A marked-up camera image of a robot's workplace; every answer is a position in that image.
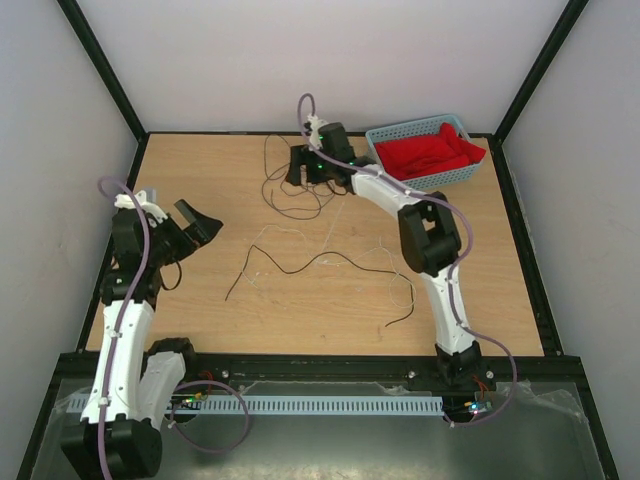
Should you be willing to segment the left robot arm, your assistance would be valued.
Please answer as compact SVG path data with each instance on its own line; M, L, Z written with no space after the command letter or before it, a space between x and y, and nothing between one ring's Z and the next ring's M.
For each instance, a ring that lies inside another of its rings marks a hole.
M167 338L145 347L161 270L210 243L223 227L185 200L175 204L180 227L139 193L118 196L112 218L116 266L101 287L103 339L88 400L77 424L64 429L61 449L82 479L151 478L162 455L161 424L176 387L200 373L192 343Z

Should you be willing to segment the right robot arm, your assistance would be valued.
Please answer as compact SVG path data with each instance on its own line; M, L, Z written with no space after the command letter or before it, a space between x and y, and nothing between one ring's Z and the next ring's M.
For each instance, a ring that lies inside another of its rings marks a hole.
M311 116L300 130L305 144L292 149L287 182L300 184L305 170L312 183L333 181L397 221L404 261L421 277L432 308L438 379L450 389L469 383L481 367L482 353L462 300L462 242L446 196L420 193L370 158L356 155L339 122Z

